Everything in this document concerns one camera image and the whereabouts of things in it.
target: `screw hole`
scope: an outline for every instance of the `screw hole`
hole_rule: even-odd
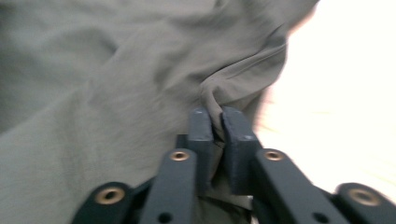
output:
[[[321,214],[321,213],[314,213],[313,216],[314,216],[314,219],[315,219],[317,222],[320,222],[320,223],[329,223],[329,219],[328,219],[325,215],[323,215],[323,214]]]
[[[172,215],[169,213],[161,213],[158,216],[158,221],[160,223],[169,223],[170,221],[172,221]]]
[[[281,161],[283,159],[283,155],[275,151],[266,152],[265,157],[270,161]]]

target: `cloth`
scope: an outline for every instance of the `cloth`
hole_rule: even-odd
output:
[[[67,223],[96,186],[146,181],[196,106],[219,140],[222,105],[252,119],[315,3],[1,0],[1,222]]]

